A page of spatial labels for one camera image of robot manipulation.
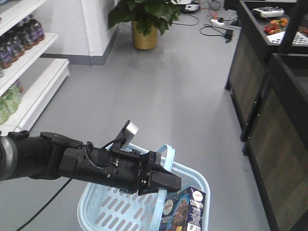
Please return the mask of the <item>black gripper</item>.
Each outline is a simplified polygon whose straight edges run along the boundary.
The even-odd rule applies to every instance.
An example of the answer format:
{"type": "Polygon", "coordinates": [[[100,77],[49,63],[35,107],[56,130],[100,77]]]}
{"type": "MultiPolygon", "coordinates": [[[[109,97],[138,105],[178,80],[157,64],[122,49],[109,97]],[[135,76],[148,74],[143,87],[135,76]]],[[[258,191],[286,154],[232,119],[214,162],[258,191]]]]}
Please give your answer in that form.
{"type": "Polygon", "coordinates": [[[168,172],[170,158],[149,151],[141,154],[113,148],[95,148],[91,142],[81,148],[67,148],[59,165],[63,177],[120,189],[127,194],[145,195],[167,190],[176,193],[181,189],[181,178],[168,172]]]}

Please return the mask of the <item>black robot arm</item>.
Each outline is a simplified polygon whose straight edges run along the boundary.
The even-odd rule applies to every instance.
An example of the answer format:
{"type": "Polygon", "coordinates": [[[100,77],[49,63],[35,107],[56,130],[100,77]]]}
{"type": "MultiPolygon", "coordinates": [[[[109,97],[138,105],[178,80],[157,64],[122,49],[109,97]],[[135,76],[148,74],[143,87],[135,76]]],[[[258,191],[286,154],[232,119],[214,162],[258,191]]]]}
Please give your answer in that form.
{"type": "Polygon", "coordinates": [[[0,179],[66,177],[139,195],[181,188],[181,179],[161,166],[159,153],[125,152],[120,143],[114,140],[106,149],[51,132],[36,137],[27,130],[9,132],[0,138],[0,179]]]}

